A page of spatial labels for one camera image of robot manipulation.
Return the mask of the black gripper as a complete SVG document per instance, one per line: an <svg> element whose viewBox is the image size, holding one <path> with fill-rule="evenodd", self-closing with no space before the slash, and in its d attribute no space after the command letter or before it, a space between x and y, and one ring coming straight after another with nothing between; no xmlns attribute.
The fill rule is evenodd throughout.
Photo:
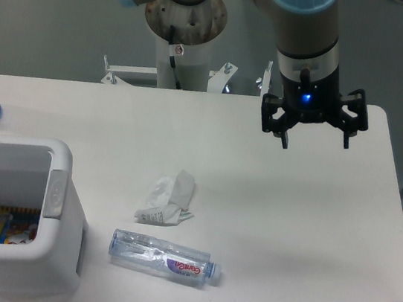
<svg viewBox="0 0 403 302"><path fill-rule="evenodd" d="M301 68L292 78L282 69L283 98L264 94L261 104L263 132L272 132L288 148L288 130L298 122L328 123L343 133L344 149L359 131L369 128L366 93L363 89L341 97L339 67L325 77L313 77L314 70Z"/></svg>

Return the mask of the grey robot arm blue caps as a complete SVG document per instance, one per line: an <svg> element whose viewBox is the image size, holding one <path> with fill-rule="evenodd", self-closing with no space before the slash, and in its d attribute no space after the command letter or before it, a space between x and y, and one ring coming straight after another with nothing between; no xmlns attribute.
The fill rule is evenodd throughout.
<svg viewBox="0 0 403 302"><path fill-rule="evenodd" d="M209 45L226 26L222 0L119 0L144 6L161 88L208 90ZM364 90L339 90L338 0L250 0L273 24L283 86L261 94L262 130L288 143L298 123L328 123L348 141L368 128Z"/></svg>

